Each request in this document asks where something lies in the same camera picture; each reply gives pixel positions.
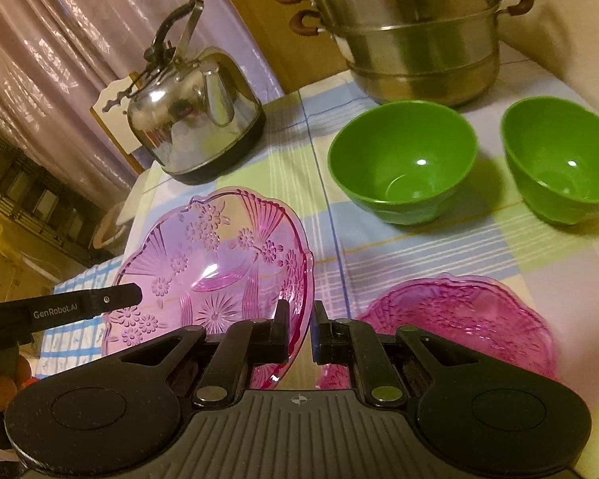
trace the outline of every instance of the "bowl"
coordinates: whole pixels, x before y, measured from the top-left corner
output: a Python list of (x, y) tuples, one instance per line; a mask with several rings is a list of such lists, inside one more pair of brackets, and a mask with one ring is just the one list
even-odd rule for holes
[(531, 211), (574, 225), (599, 211), (599, 117), (556, 97), (523, 99), (502, 119), (506, 161)]
[[(375, 300), (359, 318), (378, 333), (413, 325), (528, 371), (556, 378), (556, 344), (546, 322), (502, 283), (483, 276), (413, 279)], [(348, 369), (329, 366), (319, 387), (348, 388)]]
[(473, 128), (457, 111), (401, 101), (347, 124), (331, 144), (328, 168), (362, 209), (389, 224), (416, 225), (449, 208), (477, 149)]
[(259, 389), (274, 387), (291, 366), (315, 294), (313, 254), (295, 212), (244, 188), (194, 196), (162, 216), (114, 283), (136, 283), (142, 302), (104, 315), (104, 356), (182, 326), (213, 334), (272, 318), (278, 299), (288, 300), (289, 362), (255, 368), (250, 385)]

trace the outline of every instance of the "human hand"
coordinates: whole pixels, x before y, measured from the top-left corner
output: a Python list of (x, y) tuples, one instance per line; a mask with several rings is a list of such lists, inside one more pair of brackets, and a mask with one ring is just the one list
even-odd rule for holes
[(0, 412), (3, 411), (17, 392), (23, 388), (24, 383), (31, 377), (29, 362), (22, 355), (18, 355), (15, 380), (0, 376)]

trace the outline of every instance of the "kettle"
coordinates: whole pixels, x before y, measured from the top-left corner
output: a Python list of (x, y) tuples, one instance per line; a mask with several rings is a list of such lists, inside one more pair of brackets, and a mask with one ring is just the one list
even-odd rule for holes
[[(167, 174), (185, 184), (207, 182), (233, 166), (259, 140), (266, 120), (260, 101), (226, 52), (207, 48), (186, 58), (203, 10), (202, 0), (190, 0), (171, 12), (144, 52), (145, 70), (103, 108), (108, 111), (129, 97), (132, 132)], [(165, 42), (167, 32), (186, 16), (174, 48)]]

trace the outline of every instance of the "pink curtain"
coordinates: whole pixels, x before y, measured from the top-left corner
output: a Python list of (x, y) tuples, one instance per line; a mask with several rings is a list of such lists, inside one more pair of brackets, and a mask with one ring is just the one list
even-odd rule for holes
[[(0, 0), (0, 132), (98, 205), (123, 199), (135, 174), (89, 108), (112, 80), (144, 68), (155, 30), (185, 1)], [(219, 46), (263, 102), (282, 95), (230, 1), (205, 4), (191, 53)]]

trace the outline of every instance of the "checkered tablecloth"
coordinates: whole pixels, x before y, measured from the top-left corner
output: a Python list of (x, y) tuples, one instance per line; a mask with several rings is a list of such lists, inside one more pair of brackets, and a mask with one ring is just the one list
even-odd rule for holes
[[(585, 105), (550, 73), (502, 45), (497, 82), (460, 110), (476, 130), (481, 152), (457, 204), (429, 225), (404, 228), (357, 208), (332, 181), (326, 156), (333, 138), (376, 104), (348, 73), (325, 79), (268, 104), (258, 148), (215, 182), (185, 186), (156, 169), (126, 255), (162, 214), (193, 195), (244, 186), (284, 201), (301, 218), (315, 256), (315, 297), (331, 317), (358, 316), (372, 299), (406, 279), (442, 272), (499, 279), (547, 319), (561, 351), (560, 379), (593, 408), (593, 435), (577, 471), (599, 479), (599, 219), (556, 229), (523, 204), (505, 164), (499, 125), (509, 105), (532, 95)], [(108, 285), (119, 264), (120, 259), (112, 260), (56, 291)], [(97, 358), (102, 333), (98, 320), (48, 332), (38, 375)], [(305, 386), (312, 385), (310, 379)]]

